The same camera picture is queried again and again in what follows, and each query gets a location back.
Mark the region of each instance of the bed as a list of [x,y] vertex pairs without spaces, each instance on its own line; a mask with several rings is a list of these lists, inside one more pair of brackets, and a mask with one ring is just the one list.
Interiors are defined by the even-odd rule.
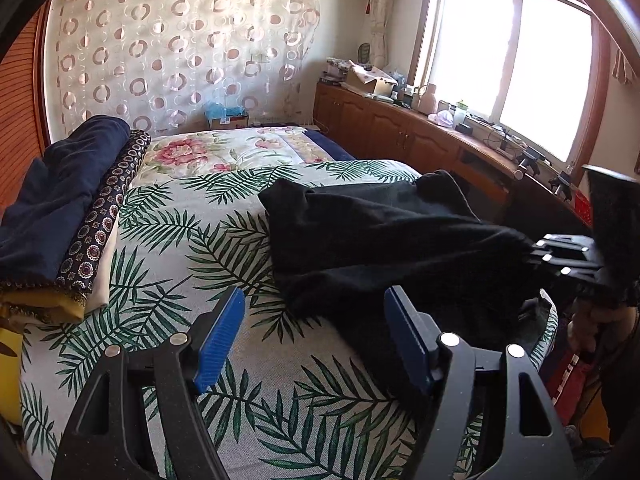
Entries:
[[[26,330],[20,390],[36,471],[50,477],[66,420],[106,346],[156,346],[234,285],[246,315],[220,380],[198,400],[230,478],[396,478],[414,421],[327,321],[286,311],[257,193],[278,178],[328,186],[417,176],[391,160],[334,160],[298,127],[154,139],[120,210],[108,307],[79,325]],[[538,367],[557,324],[552,307],[532,353]],[[174,478],[152,388],[145,405],[159,469]],[[456,478],[470,470],[480,426],[481,416],[468,427]]]

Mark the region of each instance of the window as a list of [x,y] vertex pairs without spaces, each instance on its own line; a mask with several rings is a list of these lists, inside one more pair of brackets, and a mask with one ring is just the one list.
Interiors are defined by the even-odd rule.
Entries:
[[438,99],[462,99],[556,167],[571,163],[590,89],[587,9],[563,0],[440,0],[439,14],[426,74]]

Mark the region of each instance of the sheer curtain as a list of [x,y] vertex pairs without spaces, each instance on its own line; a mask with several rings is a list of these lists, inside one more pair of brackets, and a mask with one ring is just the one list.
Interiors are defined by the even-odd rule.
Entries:
[[378,68],[383,68],[386,65],[385,35],[392,4],[393,0],[370,0],[370,62]]
[[52,0],[52,139],[95,114],[153,135],[205,130],[203,107],[295,121],[318,0]]

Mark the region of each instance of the navy blue blanket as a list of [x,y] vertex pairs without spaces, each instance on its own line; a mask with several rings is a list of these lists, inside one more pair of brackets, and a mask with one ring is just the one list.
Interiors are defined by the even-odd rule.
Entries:
[[336,144],[316,130],[305,130],[305,135],[325,150],[333,160],[356,160],[354,156],[339,144]]
[[129,135],[125,121],[94,116],[34,159],[0,224],[0,280],[56,279],[103,174]]
[[[261,128],[283,128],[285,126],[298,126],[297,123],[265,123],[265,124],[255,124],[254,126],[258,126]],[[340,144],[333,142],[328,137],[325,137],[323,134],[318,132],[317,130],[309,130],[305,129],[305,135],[315,142],[318,146],[320,146],[323,150],[327,152],[333,160],[356,160],[356,158],[348,153]]]

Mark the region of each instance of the bottle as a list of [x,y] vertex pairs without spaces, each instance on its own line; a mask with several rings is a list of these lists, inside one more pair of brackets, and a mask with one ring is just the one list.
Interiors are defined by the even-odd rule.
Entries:
[[418,108],[420,108],[420,90],[422,89],[421,86],[416,86],[414,88],[414,95],[411,98],[411,108],[413,110],[418,110]]
[[469,107],[465,105],[462,100],[456,103],[456,112],[453,114],[453,127],[455,128],[460,123],[465,121],[466,111],[469,110]]
[[429,83],[422,97],[420,97],[420,105],[418,111],[425,115],[436,113],[438,110],[438,101],[436,100],[436,85]]

